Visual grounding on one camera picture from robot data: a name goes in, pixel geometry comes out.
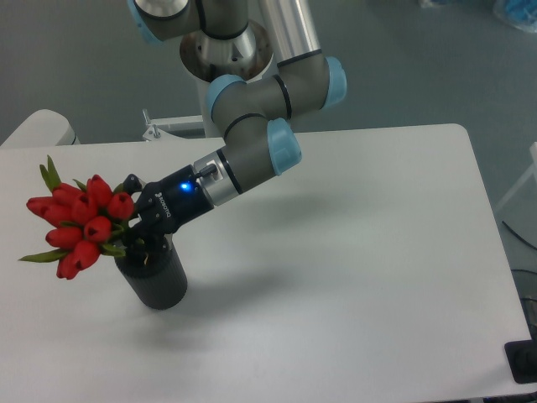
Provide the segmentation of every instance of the green leaf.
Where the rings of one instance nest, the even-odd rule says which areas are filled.
[[[60,226],[61,227],[78,227],[78,228],[82,228],[81,225],[77,224],[76,222],[72,222],[72,221],[60,221]]]
[[[77,181],[76,179],[73,179],[75,181],[76,185],[80,188],[81,191],[87,191],[87,186],[84,185],[82,182]]]
[[[39,166],[39,170],[41,171],[41,176],[43,177],[43,181],[44,183],[47,185],[47,187],[49,188],[50,191],[52,191],[52,189],[54,189],[54,187],[52,187],[50,185],[50,178],[49,178],[49,172],[47,171],[47,169],[44,167],[43,164],[41,164]]]
[[[116,195],[117,193],[121,193],[122,191],[123,191],[123,183],[120,183],[120,184],[117,185],[116,188],[114,189],[113,194]]]
[[[19,260],[21,262],[50,263],[55,262],[56,260],[63,259],[68,254],[68,250],[55,249],[49,252],[44,252],[42,254],[29,254],[28,256],[24,256]]]
[[[125,249],[118,248],[117,246],[111,245],[109,243],[103,243],[101,245],[101,253],[105,256],[113,256],[114,258],[125,257]]]
[[[47,155],[47,168],[49,171],[49,181],[52,188],[56,188],[60,185],[61,179],[58,175],[58,171],[56,170],[56,167],[54,166],[54,161],[52,158],[50,158],[50,155]]]

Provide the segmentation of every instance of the light blue joint cap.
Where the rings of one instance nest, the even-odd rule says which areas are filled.
[[[148,44],[162,44],[162,40],[154,36],[153,33],[149,30],[148,26],[143,21],[142,17],[140,16],[140,13],[138,12],[138,9],[136,8],[136,4],[134,4],[134,0],[127,0],[127,5],[134,18],[134,22],[136,23],[136,26],[140,31],[140,34],[142,34],[143,40],[145,40]]]
[[[347,76],[343,67],[341,67],[341,63],[335,57],[326,57],[326,62],[330,72],[330,81],[326,101],[322,107],[330,107],[341,102],[347,94]]]
[[[207,89],[207,94],[205,95],[205,104],[207,105],[207,110],[211,114],[212,119],[212,108],[215,106],[216,100],[222,94],[222,92],[234,82],[245,82],[241,77],[234,76],[233,74],[226,74],[224,76],[219,76],[209,85]]]
[[[293,130],[282,118],[267,125],[268,151],[277,176],[302,161],[302,151]]]

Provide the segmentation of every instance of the white table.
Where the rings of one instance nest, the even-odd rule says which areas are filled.
[[[151,311],[110,258],[73,281],[24,203],[65,180],[156,181],[219,139],[0,151],[0,401],[419,402],[535,391],[528,339],[466,131],[299,136],[303,161],[184,226],[185,299]]]

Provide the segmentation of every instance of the black cable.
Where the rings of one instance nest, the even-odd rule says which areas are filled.
[[[537,275],[537,271],[526,270],[526,269],[511,269],[514,273],[529,273],[531,275]]]
[[[529,248],[532,248],[534,250],[537,250],[537,246],[532,245],[528,241],[526,241],[524,238],[522,238],[520,235],[518,235],[514,229],[512,229],[505,221],[502,221],[502,224],[509,230],[511,234],[514,235],[516,239],[518,239],[520,242],[522,242],[524,245],[528,246]]]

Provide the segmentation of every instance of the white chair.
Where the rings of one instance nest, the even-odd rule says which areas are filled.
[[[22,122],[0,148],[21,149],[73,144],[80,144],[80,141],[67,119],[59,113],[41,109]]]

